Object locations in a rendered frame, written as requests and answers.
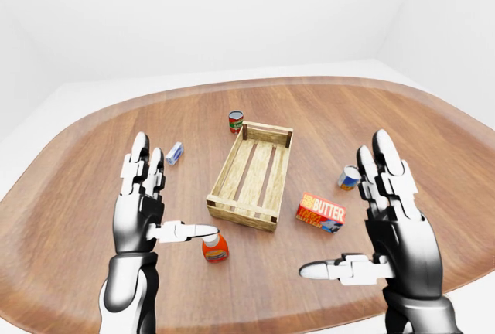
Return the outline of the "red and green tin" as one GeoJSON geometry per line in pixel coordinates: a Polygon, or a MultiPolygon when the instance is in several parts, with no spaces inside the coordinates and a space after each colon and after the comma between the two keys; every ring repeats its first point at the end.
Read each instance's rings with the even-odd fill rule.
{"type": "Polygon", "coordinates": [[[231,111],[228,114],[229,128],[231,133],[237,134],[242,128],[244,122],[244,114],[242,111],[231,111]]]}

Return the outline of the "orange sauce bottle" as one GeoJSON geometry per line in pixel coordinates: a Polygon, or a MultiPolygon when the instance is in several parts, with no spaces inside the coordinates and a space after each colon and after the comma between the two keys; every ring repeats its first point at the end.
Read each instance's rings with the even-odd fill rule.
{"type": "Polygon", "coordinates": [[[203,237],[202,240],[203,256],[208,262],[217,263],[228,258],[228,245],[220,233],[203,237]]]}

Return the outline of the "red butter box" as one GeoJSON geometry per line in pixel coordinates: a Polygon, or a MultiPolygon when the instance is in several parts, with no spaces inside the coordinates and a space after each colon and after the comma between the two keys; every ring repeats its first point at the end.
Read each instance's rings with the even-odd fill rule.
{"type": "Polygon", "coordinates": [[[303,193],[295,218],[336,233],[346,221],[347,208],[310,193],[303,193]]]}

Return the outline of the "blue and yellow tin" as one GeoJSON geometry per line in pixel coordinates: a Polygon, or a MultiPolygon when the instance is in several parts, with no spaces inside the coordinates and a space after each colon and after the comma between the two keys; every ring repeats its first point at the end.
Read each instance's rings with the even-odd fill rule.
{"type": "Polygon", "coordinates": [[[337,185],[344,190],[352,190],[361,179],[361,174],[356,166],[347,165],[343,168],[337,185]]]}

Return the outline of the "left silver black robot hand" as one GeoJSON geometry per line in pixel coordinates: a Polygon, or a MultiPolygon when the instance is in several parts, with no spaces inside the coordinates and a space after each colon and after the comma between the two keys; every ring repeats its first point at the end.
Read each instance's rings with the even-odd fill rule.
{"type": "Polygon", "coordinates": [[[202,237],[215,240],[220,232],[206,224],[162,222],[165,205],[160,195],[165,185],[164,155],[149,150],[149,137],[139,132],[121,170],[122,185],[113,219],[116,252],[150,252],[159,243],[176,243],[202,237]]]}

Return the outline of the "small blue white box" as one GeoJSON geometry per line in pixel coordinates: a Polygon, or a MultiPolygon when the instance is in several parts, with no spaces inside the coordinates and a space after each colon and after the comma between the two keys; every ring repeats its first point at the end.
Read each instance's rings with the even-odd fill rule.
{"type": "Polygon", "coordinates": [[[174,146],[166,154],[165,156],[166,162],[169,165],[174,166],[181,157],[181,155],[183,154],[183,152],[184,152],[183,143],[180,141],[176,142],[174,146]]]}

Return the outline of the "wooden slat tray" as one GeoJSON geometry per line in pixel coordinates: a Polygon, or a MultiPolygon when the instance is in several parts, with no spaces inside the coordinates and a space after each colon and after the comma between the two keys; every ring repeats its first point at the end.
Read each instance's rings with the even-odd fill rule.
{"type": "Polygon", "coordinates": [[[293,130],[245,121],[206,198],[210,215],[259,230],[278,225],[293,130]]]}

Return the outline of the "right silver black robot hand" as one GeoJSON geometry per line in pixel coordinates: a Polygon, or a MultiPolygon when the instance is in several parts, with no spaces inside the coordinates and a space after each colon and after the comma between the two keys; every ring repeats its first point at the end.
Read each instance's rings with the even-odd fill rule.
{"type": "Polygon", "coordinates": [[[399,157],[390,135],[378,130],[372,146],[357,151],[360,196],[367,201],[365,225],[374,256],[343,254],[337,260],[314,261],[300,267],[303,278],[338,280],[343,285],[389,288],[416,299],[442,294],[442,259],[433,229],[415,205],[417,187],[408,163],[399,157]]]}

